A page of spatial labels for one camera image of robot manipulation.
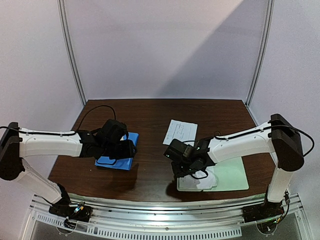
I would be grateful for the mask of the white paper sheets stack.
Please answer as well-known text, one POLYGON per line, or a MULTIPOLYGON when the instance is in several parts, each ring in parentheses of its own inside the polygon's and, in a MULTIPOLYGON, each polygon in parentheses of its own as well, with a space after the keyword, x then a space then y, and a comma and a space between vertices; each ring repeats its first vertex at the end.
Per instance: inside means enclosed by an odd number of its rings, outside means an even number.
POLYGON ((177 190, 181 192, 200 192, 216 187, 217 180, 214 167, 207 167, 205 171, 207 174, 203 171, 197 171, 193 175, 178 178, 177 190))

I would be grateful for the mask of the green clipboard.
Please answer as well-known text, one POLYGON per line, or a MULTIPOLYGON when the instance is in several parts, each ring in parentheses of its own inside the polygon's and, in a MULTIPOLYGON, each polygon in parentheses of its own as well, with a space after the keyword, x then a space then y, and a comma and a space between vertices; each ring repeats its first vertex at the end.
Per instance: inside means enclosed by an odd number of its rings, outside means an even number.
POLYGON ((229 159, 216 164, 214 174, 217 186, 201 192, 228 192, 249 189, 249 183, 241 157, 229 159))

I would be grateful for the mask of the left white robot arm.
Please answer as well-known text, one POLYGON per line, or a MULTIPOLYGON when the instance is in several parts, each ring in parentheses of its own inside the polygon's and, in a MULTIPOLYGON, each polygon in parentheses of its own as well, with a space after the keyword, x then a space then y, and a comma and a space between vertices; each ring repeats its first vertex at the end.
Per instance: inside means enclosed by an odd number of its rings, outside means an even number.
POLYGON ((75 158, 108 157, 111 160, 133 158, 137 153, 125 124, 108 120, 95 130, 69 132, 37 131, 20 128, 17 122, 4 126, 0 140, 0 178, 16 181, 44 198, 63 216, 74 213, 74 205, 63 186, 51 182, 27 162, 32 156, 69 156, 75 158))

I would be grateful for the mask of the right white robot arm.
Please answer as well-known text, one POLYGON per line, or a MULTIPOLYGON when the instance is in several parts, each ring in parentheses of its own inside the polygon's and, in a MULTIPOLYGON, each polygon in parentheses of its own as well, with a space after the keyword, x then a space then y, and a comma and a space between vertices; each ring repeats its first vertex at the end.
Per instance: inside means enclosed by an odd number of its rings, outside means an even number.
POLYGON ((193 141, 193 145, 189 140, 175 138, 163 155, 171 161, 176 178, 190 176, 200 181, 210 176, 208 167, 222 162, 257 154, 276 154, 277 164, 266 191, 266 201, 258 208, 262 218, 269 218, 278 210, 293 173, 305 163, 302 135, 310 137, 276 113, 269 121, 254 128, 202 138, 193 141))

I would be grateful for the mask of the blue folder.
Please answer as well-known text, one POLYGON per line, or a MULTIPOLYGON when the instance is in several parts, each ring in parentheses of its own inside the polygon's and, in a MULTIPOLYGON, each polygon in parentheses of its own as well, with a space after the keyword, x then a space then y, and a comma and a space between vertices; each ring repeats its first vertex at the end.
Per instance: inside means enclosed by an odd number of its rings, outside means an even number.
POLYGON ((138 152, 138 139, 138 133, 129 132, 128 135, 124 135, 115 149, 109 152, 110 155, 101 156, 95 161, 95 166, 129 171, 138 152))

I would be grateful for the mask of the white paper sheet far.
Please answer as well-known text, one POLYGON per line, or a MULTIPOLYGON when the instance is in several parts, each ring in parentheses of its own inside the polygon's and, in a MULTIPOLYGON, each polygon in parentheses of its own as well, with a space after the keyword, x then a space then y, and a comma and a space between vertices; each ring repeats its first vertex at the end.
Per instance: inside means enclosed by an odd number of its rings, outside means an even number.
POLYGON ((196 123, 183 122, 172 119, 165 134, 163 145, 169 145, 173 139, 191 143, 196 139, 198 125, 196 123))

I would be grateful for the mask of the aluminium front rail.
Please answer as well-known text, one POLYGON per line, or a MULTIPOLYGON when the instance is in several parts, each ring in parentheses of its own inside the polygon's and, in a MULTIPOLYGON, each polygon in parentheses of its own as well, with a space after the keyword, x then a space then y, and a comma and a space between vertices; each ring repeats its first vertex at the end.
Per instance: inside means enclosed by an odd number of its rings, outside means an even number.
POLYGON ((74 203, 93 208, 89 222, 75 229, 49 213, 49 205, 34 196, 22 234, 24 240, 309 240, 311 234, 297 194, 289 212, 275 229, 261 233, 255 222, 245 222, 242 208, 264 196, 193 202, 145 202, 70 195, 74 203))

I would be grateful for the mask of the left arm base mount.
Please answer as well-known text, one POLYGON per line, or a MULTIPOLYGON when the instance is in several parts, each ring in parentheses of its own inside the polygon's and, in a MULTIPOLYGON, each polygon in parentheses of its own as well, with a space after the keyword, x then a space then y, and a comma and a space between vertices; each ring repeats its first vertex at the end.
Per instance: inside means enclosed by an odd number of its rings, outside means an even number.
POLYGON ((61 194, 61 199, 56 203, 51 203, 49 213, 65 218, 63 226, 74 230, 77 222, 88 223, 93 212, 93 208, 85 202, 72 203, 67 193, 61 194))

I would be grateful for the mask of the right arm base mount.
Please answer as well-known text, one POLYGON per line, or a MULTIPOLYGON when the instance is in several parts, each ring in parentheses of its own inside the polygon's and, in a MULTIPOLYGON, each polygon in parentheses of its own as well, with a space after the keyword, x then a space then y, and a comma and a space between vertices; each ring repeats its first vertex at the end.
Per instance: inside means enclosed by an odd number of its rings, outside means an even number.
POLYGON ((267 236, 276 231, 278 225, 287 216, 289 209, 289 200, 284 209, 282 202, 269 202, 265 199, 263 203, 244 206, 241 211, 245 223, 255 223, 257 230, 267 236))

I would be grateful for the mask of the left aluminium frame post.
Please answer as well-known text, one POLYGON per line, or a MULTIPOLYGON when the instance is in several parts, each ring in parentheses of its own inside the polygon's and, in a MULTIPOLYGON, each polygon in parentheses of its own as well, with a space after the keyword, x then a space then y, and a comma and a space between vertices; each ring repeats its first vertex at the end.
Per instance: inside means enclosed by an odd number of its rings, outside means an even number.
POLYGON ((80 102, 83 106, 85 106, 87 103, 87 99, 86 99, 84 87, 81 81, 81 77, 78 71, 78 66, 77 66, 77 62, 74 54, 73 44, 71 40, 71 33, 68 25, 66 1, 57 0, 57 5, 58 5, 59 18, 61 22, 62 35, 64 38, 64 44, 66 48, 67 57, 69 60, 71 73, 75 82, 75 87, 76 87, 80 102))

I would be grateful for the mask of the aluminium frame post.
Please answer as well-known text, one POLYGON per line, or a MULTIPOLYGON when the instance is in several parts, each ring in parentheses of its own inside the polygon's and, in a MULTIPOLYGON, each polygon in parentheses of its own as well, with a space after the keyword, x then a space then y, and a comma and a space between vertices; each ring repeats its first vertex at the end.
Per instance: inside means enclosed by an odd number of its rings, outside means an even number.
POLYGON ((270 36, 270 29, 271 29, 271 25, 272 25, 274 5, 275 5, 274 0, 267 1, 267 7, 266 7, 265 17, 264 17, 264 24, 263 24, 263 29, 262 29, 262 36, 261 36, 261 41, 260 41, 260 46, 259 46, 259 51, 258 51, 258 57, 257 57, 256 65, 254 68, 254 73, 253 73, 251 85, 249 87, 249 90, 248 90, 248 93, 247 93, 247 96, 245 99, 245 103, 244 103, 247 108, 250 107, 250 105, 253 101, 253 97, 254 97, 254 94, 256 91, 259 76, 260 76, 261 69, 263 66, 263 61, 265 58, 268 40, 269 40, 269 36, 270 36))
POLYGON ((83 106, 85 106, 87 103, 87 99, 86 99, 84 87, 81 81, 81 77, 78 71, 78 66, 77 66, 77 62, 74 54, 73 44, 71 40, 71 33, 68 25, 66 1, 57 0, 57 5, 58 5, 59 18, 61 22, 62 35, 64 38, 64 44, 66 48, 67 57, 69 60, 71 73, 75 82, 75 87, 76 87, 80 102, 83 106))

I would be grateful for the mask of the right aluminium frame post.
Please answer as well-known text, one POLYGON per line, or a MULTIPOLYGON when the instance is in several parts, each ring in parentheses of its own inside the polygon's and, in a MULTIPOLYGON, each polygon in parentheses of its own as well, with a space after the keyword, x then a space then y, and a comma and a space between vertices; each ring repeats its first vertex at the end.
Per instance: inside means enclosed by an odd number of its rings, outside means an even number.
POLYGON ((274 0, 267 1, 267 7, 266 7, 265 17, 264 17, 264 24, 263 24, 263 29, 262 29, 262 36, 261 36, 261 41, 260 41, 260 46, 259 46, 259 51, 258 51, 258 57, 257 57, 256 65, 254 68, 254 73, 253 73, 251 85, 249 87, 249 90, 248 90, 248 93, 247 93, 247 96, 245 99, 245 103, 244 103, 247 108, 250 107, 250 105, 253 101, 253 97, 254 97, 254 94, 256 91, 259 76, 260 76, 261 69, 263 66, 263 61, 265 58, 268 40, 269 40, 269 36, 270 36, 270 29, 271 29, 271 25, 272 25, 274 5, 275 5, 274 0))

